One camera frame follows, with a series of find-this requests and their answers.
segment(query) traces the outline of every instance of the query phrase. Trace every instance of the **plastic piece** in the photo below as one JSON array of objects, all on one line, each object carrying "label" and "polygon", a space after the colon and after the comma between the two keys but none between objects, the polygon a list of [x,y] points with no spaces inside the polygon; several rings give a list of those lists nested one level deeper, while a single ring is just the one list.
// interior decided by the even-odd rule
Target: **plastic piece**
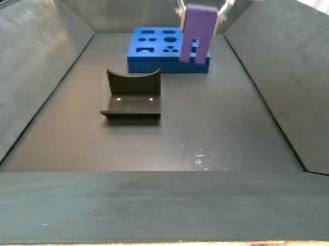
[{"label": "plastic piece", "polygon": [[196,63],[197,39],[190,47],[189,63],[181,62],[182,32],[177,27],[137,28],[128,52],[130,73],[150,73],[161,68],[162,73],[209,73],[212,55],[207,63]]},{"label": "plastic piece", "polygon": [[108,70],[112,100],[109,109],[101,111],[114,119],[116,116],[153,116],[161,115],[161,70],[154,73],[129,77]]},{"label": "plastic piece", "polygon": [[184,23],[181,62],[190,61],[193,39],[200,39],[196,63],[205,64],[215,34],[217,7],[189,4]]}]

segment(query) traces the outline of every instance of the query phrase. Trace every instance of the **gray metal surface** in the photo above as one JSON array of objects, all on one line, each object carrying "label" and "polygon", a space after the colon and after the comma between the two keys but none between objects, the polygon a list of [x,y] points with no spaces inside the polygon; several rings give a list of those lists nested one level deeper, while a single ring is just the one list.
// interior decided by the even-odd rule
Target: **gray metal surface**
[{"label": "gray metal surface", "polygon": [[25,0],[2,8],[0,159],[93,35],[59,0]]},{"label": "gray metal surface", "polygon": [[[133,33],[138,26],[177,26],[177,0],[63,0],[97,33]],[[225,0],[186,0],[185,3],[221,6]],[[251,0],[237,1],[228,21],[220,27],[223,33],[251,5]]]},{"label": "gray metal surface", "polygon": [[2,243],[329,240],[308,173],[2,173]]},{"label": "gray metal surface", "polygon": [[156,126],[114,126],[108,68],[128,74],[130,35],[97,35],[3,171],[303,171],[224,36],[209,74],[162,74]]},{"label": "gray metal surface", "polygon": [[329,16],[293,0],[255,3],[225,33],[312,172],[329,174]]}]

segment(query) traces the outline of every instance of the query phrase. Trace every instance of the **shape sorter hole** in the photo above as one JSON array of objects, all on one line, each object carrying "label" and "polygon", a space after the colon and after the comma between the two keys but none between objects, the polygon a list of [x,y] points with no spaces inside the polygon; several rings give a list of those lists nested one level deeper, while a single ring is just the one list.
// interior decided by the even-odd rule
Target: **shape sorter hole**
[{"label": "shape sorter hole", "polygon": [[137,52],[152,53],[154,52],[154,48],[137,48]]},{"label": "shape sorter hole", "polygon": [[166,34],[166,35],[172,35],[172,34],[174,34],[177,31],[173,31],[173,30],[165,30],[165,31],[162,31],[162,33],[164,34]]},{"label": "shape sorter hole", "polygon": [[178,41],[178,39],[176,37],[165,37],[164,40],[166,42],[177,42]]},{"label": "shape sorter hole", "polygon": [[142,34],[145,35],[153,35],[154,34],[154,30],[144,30]]},{"label": "shape sorter hole", "polygon": [[197,47],[192,47],[192,48],[190,48],[190,52],[192,52],[192,53],[197,53],[197,50],[199,50]]}]

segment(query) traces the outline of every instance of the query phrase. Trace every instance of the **blue block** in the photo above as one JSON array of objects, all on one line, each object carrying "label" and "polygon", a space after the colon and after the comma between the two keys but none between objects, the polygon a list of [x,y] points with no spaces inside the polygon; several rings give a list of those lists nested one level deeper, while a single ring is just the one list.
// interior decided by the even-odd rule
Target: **blue block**
[{"label": "blue block", "polygon": [[182,32],[177,27],[138,27],[132,37],[128,52],[129,72],[209,73],[212,55],[207,63],[196,64],[199,40],[193,41],[190,62],[181,62]]}]

